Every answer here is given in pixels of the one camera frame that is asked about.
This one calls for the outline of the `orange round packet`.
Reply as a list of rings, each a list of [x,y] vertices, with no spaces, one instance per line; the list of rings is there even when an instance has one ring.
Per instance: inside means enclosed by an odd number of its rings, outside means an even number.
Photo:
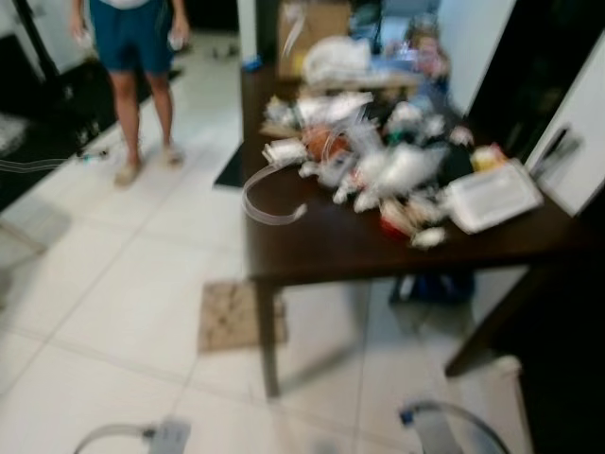
[[[300,139],[306,147],[308,160],[312,163],[328,163],[350,152],[349,139],[333,127],[307,127],[302,131]]]

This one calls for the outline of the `white foam food tray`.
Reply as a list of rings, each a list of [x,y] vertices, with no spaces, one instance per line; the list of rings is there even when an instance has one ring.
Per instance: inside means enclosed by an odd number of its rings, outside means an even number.
[[[542,203],[544,195],[517,160],[455,179],[441,198],[450,220],[468,235],[492,229]]]

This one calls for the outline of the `white plastic bag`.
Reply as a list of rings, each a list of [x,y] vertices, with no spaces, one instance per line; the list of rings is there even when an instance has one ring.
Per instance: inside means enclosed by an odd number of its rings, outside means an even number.
[[[372,45],[350,36],[328,36],[312,44],[302,60],[302,81],[352,81],[372,69]]]

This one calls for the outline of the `translucent plastic bag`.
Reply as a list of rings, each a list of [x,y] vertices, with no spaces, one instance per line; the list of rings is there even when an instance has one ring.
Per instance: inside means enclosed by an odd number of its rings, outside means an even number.
[[[360,166],[365,182],[362,194],[388,198],[410,193],[436,177],[449,150],[447,146],[419,148],[401,144],[366,157]]]

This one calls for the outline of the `clear plastic bag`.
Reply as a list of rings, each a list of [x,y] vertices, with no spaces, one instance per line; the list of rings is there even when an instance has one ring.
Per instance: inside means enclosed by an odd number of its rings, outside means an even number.
[[[346,154],[316,165],[317,181],[333,187],[333,203],[342,204],[372,181],[385,163],[384,154]]]

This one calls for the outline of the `yellow small container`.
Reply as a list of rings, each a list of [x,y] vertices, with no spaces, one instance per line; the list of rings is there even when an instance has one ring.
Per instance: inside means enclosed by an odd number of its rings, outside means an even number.
[[[488,172],[502,165],[505,165],[510,157],[502,151],[498,144],[491,146],[481,146],[475,148],[470,156],[470,161],[475,173]]]

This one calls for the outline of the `red snack packet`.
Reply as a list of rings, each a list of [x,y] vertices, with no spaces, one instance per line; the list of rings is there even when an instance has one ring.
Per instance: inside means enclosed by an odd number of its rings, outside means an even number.
[[[379,225],[385,233],[393,236],[412,236],[416,231],[415,221],[407,209],[397,200],[385,200],[377,207]]]

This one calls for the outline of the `small black floor mat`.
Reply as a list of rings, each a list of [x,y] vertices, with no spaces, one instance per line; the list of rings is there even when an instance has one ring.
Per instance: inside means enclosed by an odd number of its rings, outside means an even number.
[[[217,173],[215,187],[226,187],[226,189],[242,189],[245,186],[245,177],[242,170],[242,154],[245,150],[245,143],[239,144],[234,148],[233,155],[226,161],[223,169]]]

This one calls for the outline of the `dark wooden table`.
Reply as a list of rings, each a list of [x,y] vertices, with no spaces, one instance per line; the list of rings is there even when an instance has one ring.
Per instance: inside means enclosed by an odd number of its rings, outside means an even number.
[[[448,239],[423,252],[381,229],[375,215],[358,215],[337,206],[323,187],[293,170],[248,186],[265,209],[305,203],[306,215],[288,225],[248,220],[245,226],[248,276],[256,295],[260,328],[261,371],[269,399],[281,396],[273,308],[288,287],[414,273],[527,267],[518,285],[481,320],[470,337],[445,363],[446,376],[466,375],[492,349],[497,334],[553,278],[594,250],[594,235],[555,203],[545,199],[525,215],[466,234],[448,225]]]

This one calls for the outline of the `brown cardboard box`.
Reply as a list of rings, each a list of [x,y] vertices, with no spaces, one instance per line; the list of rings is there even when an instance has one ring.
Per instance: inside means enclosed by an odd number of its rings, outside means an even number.
[[[349,35],[350,0],[281,0],[278,4],[276,73],[280,79],[303,76],[311,48],[329,36]]]

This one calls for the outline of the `person in blue shorts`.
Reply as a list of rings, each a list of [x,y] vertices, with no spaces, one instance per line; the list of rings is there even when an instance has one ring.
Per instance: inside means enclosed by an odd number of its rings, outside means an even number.
[[[140,156],[140,103],[137,79],[143,74],[161,126],[161,148],[170,167],[184,163],[174,142],[176,104],[170,66],[187,43],[191,27],[185,0],[68,0],[75,39],[91,36],[112,86],[113,107],[127,147],[115,186],[130,186],[143,168]]]

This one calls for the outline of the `white crumpled plastic sheet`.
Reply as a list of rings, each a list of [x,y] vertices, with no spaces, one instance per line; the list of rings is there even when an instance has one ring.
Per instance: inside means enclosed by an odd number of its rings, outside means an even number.
[[[0,157],[16,152],[25,142],[30,122],[26,118],[0,113]]]

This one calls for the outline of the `blue and white appliance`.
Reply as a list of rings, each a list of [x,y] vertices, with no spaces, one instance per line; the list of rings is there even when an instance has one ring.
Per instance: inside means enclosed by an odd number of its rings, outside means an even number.
[[[389,305],[461,306],[475,297],[476,279],[471,271],[405,275],[394,281]]]

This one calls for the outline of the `white charger adapter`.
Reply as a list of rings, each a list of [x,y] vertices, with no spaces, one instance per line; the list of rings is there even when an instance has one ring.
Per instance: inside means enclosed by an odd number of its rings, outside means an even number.
[[[297,138],[272,140],[261,151],[261,155],[272,167],[299,165],[308,160],[307,145]]]

